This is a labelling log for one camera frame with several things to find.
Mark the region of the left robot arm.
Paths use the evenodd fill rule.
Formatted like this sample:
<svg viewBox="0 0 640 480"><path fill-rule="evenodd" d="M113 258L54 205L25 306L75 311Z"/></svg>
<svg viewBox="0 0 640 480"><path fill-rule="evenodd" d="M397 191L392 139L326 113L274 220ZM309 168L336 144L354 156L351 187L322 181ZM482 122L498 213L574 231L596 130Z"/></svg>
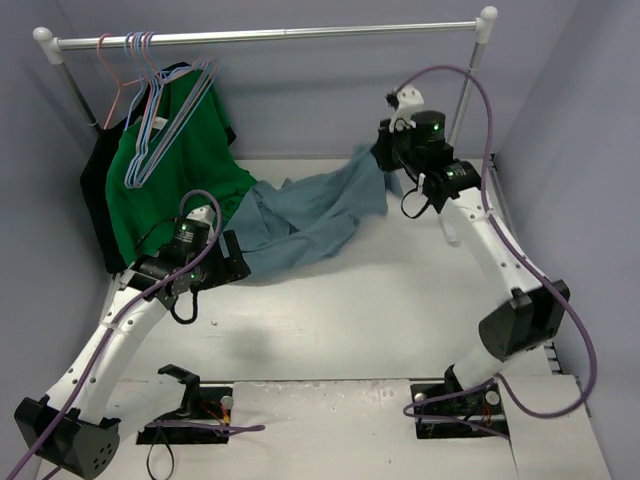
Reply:
<svg viewBox="0 0 640 480"><path fill-rule="evenodd" d="M105 318L63 376L40 398L24 398L14 419L28 453L82 479L96 479L119 444L166 411L191 418L199 409L198 375L162 366L148 391L131 401L112 394L145 337L184 293L226 285L248 276L234 231L205 218L176 220L171 239L143 255L126 272Z"/></svg>

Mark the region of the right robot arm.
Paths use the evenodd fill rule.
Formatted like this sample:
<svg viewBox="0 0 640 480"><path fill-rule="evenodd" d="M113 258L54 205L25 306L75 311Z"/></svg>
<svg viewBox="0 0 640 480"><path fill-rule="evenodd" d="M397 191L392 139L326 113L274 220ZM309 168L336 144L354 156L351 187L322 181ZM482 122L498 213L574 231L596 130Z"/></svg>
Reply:
<svg viewBox="0 0 640 480"><path fill-rule="evenodd" d="M524 266L523 251L481 196L480 174L446 143L444 124L444 114L431 110L384 119L371 152L381 170L404 170L414 192L453 226L494 295L496 307L479 322L474 347L445 373L444 403L464 412L477 402L477 386L555 337L570 291L562 280L545 288L540 271Z"/></svg>

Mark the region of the blue-grey t-shirt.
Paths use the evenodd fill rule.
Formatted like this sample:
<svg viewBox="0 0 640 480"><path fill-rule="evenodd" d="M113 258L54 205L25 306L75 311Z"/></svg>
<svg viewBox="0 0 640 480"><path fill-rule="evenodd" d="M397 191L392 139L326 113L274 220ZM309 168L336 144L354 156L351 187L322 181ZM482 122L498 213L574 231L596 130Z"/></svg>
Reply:
<svg viewBox="0 0 640 480"><path fill-rule="evenodd" d="M388 212L387 195L402 194L396 174L379 169L367 146L329 173L275 187L250 188L225 230L235 233L251 274L266 277L336 256L363 220Z"/></svg>

